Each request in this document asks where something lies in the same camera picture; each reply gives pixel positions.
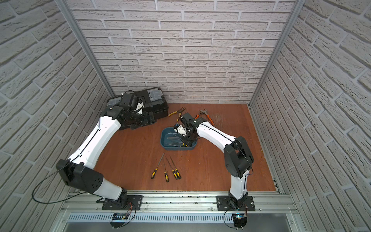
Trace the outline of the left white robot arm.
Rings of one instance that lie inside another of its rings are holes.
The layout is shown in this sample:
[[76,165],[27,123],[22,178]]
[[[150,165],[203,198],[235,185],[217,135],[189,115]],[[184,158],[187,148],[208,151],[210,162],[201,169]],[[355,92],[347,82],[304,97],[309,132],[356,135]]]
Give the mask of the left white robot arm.
[[108,106],[82,145],[67,159],[58,161],[56,168],[63,182],[70,187],[98,195],[107,202],[127,204],[126,190],[106,180],[94,170],[103,149],[121,127],[133,130],[155,123],[154,113],[143,110],[143,105],[128,107]]

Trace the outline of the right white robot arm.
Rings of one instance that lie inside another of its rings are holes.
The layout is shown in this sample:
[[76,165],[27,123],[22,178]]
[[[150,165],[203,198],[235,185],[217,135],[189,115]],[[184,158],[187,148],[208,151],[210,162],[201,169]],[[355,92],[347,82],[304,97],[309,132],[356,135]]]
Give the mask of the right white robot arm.
[[247,197],[247,177],[254,162],[247,141],[241,136],[228,135],[201,118],[183,121],[174,130],[182,136],[181,140],[187,146],[191,146],[200,137],[224,153],[225,166],[231,174],[229,204],[235,209],[241,208]]

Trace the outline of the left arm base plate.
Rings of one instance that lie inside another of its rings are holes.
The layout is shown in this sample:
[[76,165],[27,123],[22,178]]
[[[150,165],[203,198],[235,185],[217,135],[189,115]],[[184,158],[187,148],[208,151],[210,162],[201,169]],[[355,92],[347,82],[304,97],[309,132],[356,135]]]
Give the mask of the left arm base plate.
[[118,200],[105,199],[102,210],[140,210],[143,195],[123,195]]

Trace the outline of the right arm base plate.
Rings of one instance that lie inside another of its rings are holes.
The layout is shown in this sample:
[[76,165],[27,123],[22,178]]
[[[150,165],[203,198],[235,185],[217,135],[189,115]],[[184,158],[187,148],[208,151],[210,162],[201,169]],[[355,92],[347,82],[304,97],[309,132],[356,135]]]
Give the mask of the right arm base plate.
[[237,211],[255,211],[255,203],[252,196],[244,196],[236,200],[232,196],[216,196],[218,211],[237,210]]

